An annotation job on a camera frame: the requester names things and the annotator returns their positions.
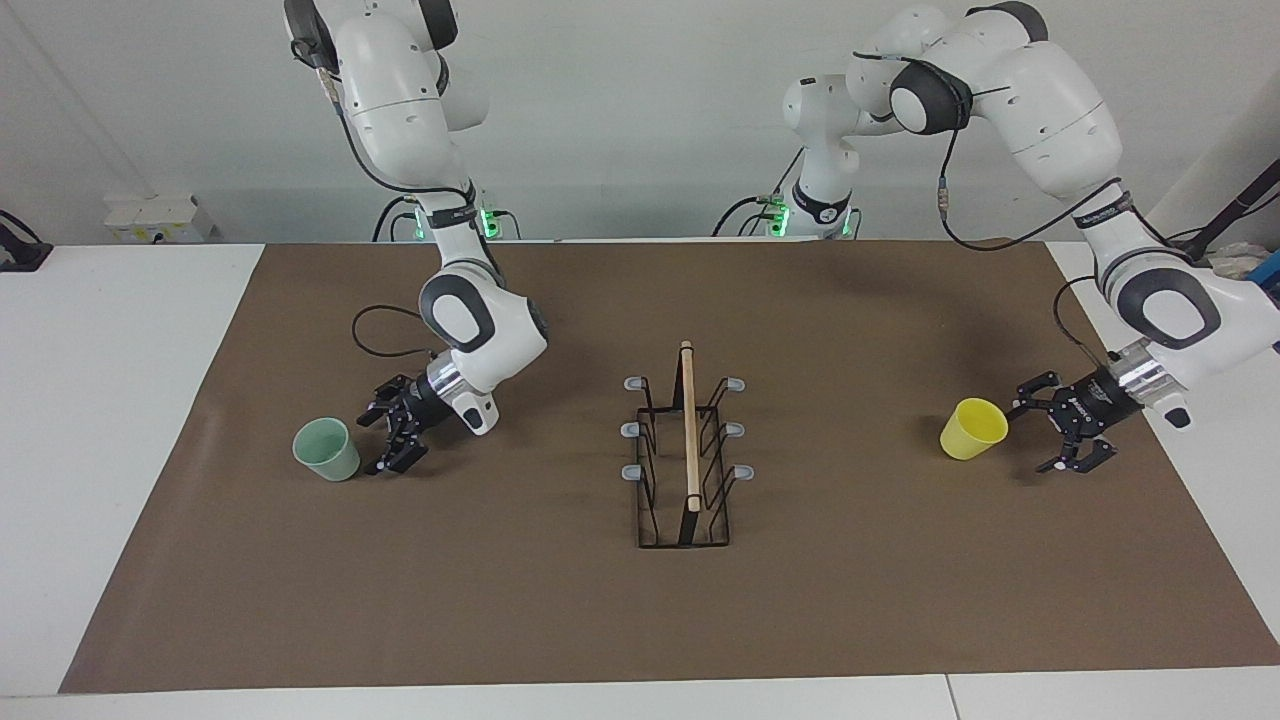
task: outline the wall socket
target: wall socket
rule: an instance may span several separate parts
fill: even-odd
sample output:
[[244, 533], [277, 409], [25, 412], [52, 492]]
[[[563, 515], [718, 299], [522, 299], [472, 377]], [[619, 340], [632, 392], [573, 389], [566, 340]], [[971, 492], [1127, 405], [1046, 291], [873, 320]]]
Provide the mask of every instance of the wall socket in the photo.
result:
[[191, 195], [150, 200], [106, 200], [104, 224], [119, 242], [201, 243], [221, 237], [209, 213]]

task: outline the plastic cup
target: plastic cup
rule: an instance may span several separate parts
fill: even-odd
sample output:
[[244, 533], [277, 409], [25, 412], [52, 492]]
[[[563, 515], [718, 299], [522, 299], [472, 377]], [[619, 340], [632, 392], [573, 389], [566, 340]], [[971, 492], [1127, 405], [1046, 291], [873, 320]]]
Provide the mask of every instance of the plastic cup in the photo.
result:
[[303, 425], [293, 438], [293, 457], [330, 483], [349, 480], [360, 470], [360, 452], [351, 433], [334, 418]]
[[961, 461], [973, 460], [1009, 437], [1005, 411], [986, 400], [970, 397], [956, 406], [946, 429], [942, 450]]

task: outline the wooden stick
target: wooden stick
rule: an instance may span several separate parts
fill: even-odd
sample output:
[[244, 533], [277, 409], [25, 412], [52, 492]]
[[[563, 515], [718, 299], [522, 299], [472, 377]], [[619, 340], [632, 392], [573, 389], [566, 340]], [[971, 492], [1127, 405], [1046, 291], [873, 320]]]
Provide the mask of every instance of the wooden stick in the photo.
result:
[[680, 345], [680, 364], [684, 368], [685, 382], [685, 474], [689, 480], [689, 511], [703, 511], [700, 454], [698, 442], [698, 395], [694, 389], [694, 343], [687, 340]]

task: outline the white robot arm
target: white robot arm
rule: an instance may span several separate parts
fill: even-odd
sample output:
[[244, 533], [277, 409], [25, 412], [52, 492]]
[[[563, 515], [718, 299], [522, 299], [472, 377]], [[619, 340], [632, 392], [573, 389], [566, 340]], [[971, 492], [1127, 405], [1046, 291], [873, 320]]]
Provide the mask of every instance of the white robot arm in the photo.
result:
[[[849, 92], [861, 111], [846, 128], [858, 127], [861, 113], [915, 135], [959, 132], [973, 117], [989, 120], [1018, 165], [1066, 205], [1096, 256], [1098, 290], [1143, 336], [1079, 383], [1064, 387], [1047, 373], [1019, 388], [1011, 416], [1046, 410], [1065, 438], [1061, 455], [1041, 469], [1096, 468], [1115, 451], [1102, 433], [1143, 406], [1190, 428], [1185, 391], [1268, 351], [1280, 341], [1280, 309], [1257, 284], [1193, 266], [1148, 231], [1116, 177], [1121, 143], [1106, 102], [1048, 41], [1034, 8], [974, 8], [931, 40], [940, 15], [928, 8], [900, 13], [873, 47], [855, 54]], [[886, 36], [905, 37], [906, 46], [919, 40], [920, 51], [900, 51]], [[938, 208], [955, 237], [945, 183]], [[1032, 397], [1046, 388], [1055, 391], [1051, 401]], [[1093, 452], [1078, 459], [1085, 439], [1094, 441]]]
[[[919, 55], [948, 24], [941, 10], [913, 5], [893, 15], [869, 44], [878, 53]], [[859, 168], [858, 151], [845, 138], [902, 132], [888, 97], [900, 69], [855, 60], [847, 74], [803, 78], [787, 90], [783, 117], [800, 136], [805, 158], [800, 179], [786, 192], [786, 234], [835, 237], [842, 232]]]
[[[489, 109], [439, 53], [457, 37], [453, 8], [449, 0], [287, 0], [285, 15], [294, 56], [316, 69], [348, 137], [360, 140], [381, 177], [370, 176], [416, 199], [440, 251], [442, 268], [419, 307], [451, 350], [417, 380], [401, 383], [406, 393], [412, 386], [417, 410], [408, 413], [413, 432], [404, 439], [420, 443], [419, 433], [445, 419], [442, 407], [483, 436], [498, 421], [493, 391], [547, 350], [547, 327], [531, 301], [506, 290], [477, 223], [475, 186], [449, 137], [484, 122]], [[383, 405], [396, 405], [383, 395]], [[371, 410], [392, 415], [394, 429], [394, 407], [378, 406]], [[408, 450], [378, 469], [403, 471], [421, 456], [406, 462], [416, 454]]]

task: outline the brown mat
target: brown mat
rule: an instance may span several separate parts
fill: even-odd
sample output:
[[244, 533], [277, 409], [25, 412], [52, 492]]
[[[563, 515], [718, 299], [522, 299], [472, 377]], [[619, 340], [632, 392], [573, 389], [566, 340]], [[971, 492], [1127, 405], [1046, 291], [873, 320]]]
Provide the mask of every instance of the brown mat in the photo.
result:
[[[348, 322], [412, 305], [426, 246], [269, 247], [63, 692], [1157, 669], [1280, 664], [1140, 420], [1089, 478], [1037, 478], [1043, 416], [988, 456], [937, 448], [970, 395], [1087, 364], [1043, 247], [512, 246], [552, 350], [488, 438], [433, 433], [412, 477], [329, 484], [293, 433], [355, 418], [415, 361]], [[1085, 328], [1068, 302], [1071, 325]], [[434, 341], [408, 318], [370, 342]], [[735, 543], [635, 547], [618, 425], [691, 338], [726, 416]], [[379, 438], [361, 434], [369, 456]]]

